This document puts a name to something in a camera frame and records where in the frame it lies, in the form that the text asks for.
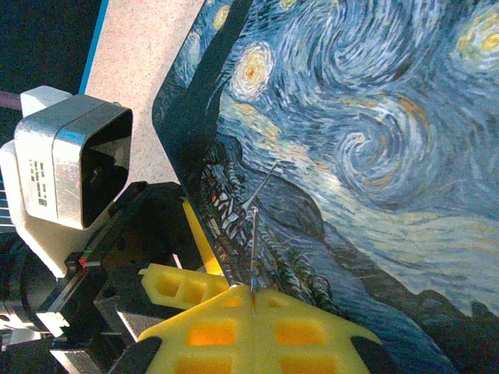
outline metal rod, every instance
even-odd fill
[[[247,212],[248,209],[250,208],[250,205],[251,203],[253,202],[253,200],[256,199],[257,195],[258,195],[258,192],[260,192],[260,190],[265,186],[265,183],[267,183],[268,179],[271,177],[272,175],[272,171],[274,171],[275,167],[277,166],[278,162],[275,161],[274,162],[274,165],[272,165],[272,168],[271,170],[268,172],[267,176],[265,177],[265,179],[260,183],[260,185],[257,187],[257,189],[255,190],[255,192],[253,192],[251,194],[251,196],[248,198],[248,200],[242,204],[242,208]]]
[[[258,208],[255,206],[253,208],[253,246],[251,248],[251,260],[249,265],[249,273],[251,274],[251,279],[249,280],[249,286],[251,288],[251,293],[253,294],[257,290],[257,214]]]
[[[0,91],[0,107],[22,111],[21,96],[15,93]]]

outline dark background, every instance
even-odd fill
[[[100,0],[0,0],[0,90],[47,85],[77,94]],[[0,146],[21,114],[0,108]]]

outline black plastic part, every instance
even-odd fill
[[[36,315],[55,277],[16,233],[0,234],[0,318],[16,315],[35,331],[47,329]]]
[[[65,369],[71,374],[106,373],[125,349],[118,337],[98,332],[83,341],[78,338],[73,336],[56,339],[51,348],[51,353],[61,364],[67,365]]]
[[[402,374],[380,344],[365,337],[353,337],[351,341],[371,374]]]
[[[108,374],[144,374],[161,346],[160,337],[148,337],[123,353]]]
[[[87,251],[92,253],[87,266],[108,269],[124,265],[127,258],[128,263],[132,259],[174,266],[175,253],[184,269],[202,267],[181,196],[182,189],[175,183],[132,183],[109,209],[106,225],[89,241]]]
[[[68,272],[38,309],[38,313],[59,313],[69,324],[62,330],[68,336],[91,336],[105,326],[94,299],[106,280],[101,268],[84,269],[78,263],[81,253],[74,252],[66,260]]]
[[[50,347],[51,339],[9,345],[6,351],[0,352],[0,373],[68,374],[51,355]]]
[[[135,337],[149,327],[183,312],[150,302],[138,274],[141,268],[129,265],[115,269],[94,301],[111,332],[126,345],[134,343]]]

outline yellow foam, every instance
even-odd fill
[[[151,302],[180,309],[192,308],[228,289],[224,277],[155,263],[139,274]]]
[[[274,290],[230,288],[144,331],[162,344],[148,374],[368,374],[351,337],[369,330]]]
[[[200,251],[201,259],[203,260],[204,268],[208,274],[222,275],[220,264],[211,249],[203,228],[197,220],[196,214],[191,207],[189,200],[185,199],[182,203],[184,212],[186,213],[187,221],[189,222],[190,230],[193,233],[194,241],[196,242],[197,249]]]

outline yellow foam block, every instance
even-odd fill
[[[204,268],[208,274],[222,275],[222,270],[217,258],[211,249],[206,235],[200,222],[197,220],[196,214],[191,207],[189,200],[185,199],[182,203],[184,212],[186,213],[187,221],[189,222],[190,230],[193,233],[194,241],[196,242],[197,250],[200,251],[201,259],[203,260]]]
[[[145,330],[162,344],[148,374],[368,374],[350,341],[369,330],[273,290],[228,291]]]
[[[224,277],[155,263],[139,274],[151,302],[180,309],[192,308],[228,289]]]

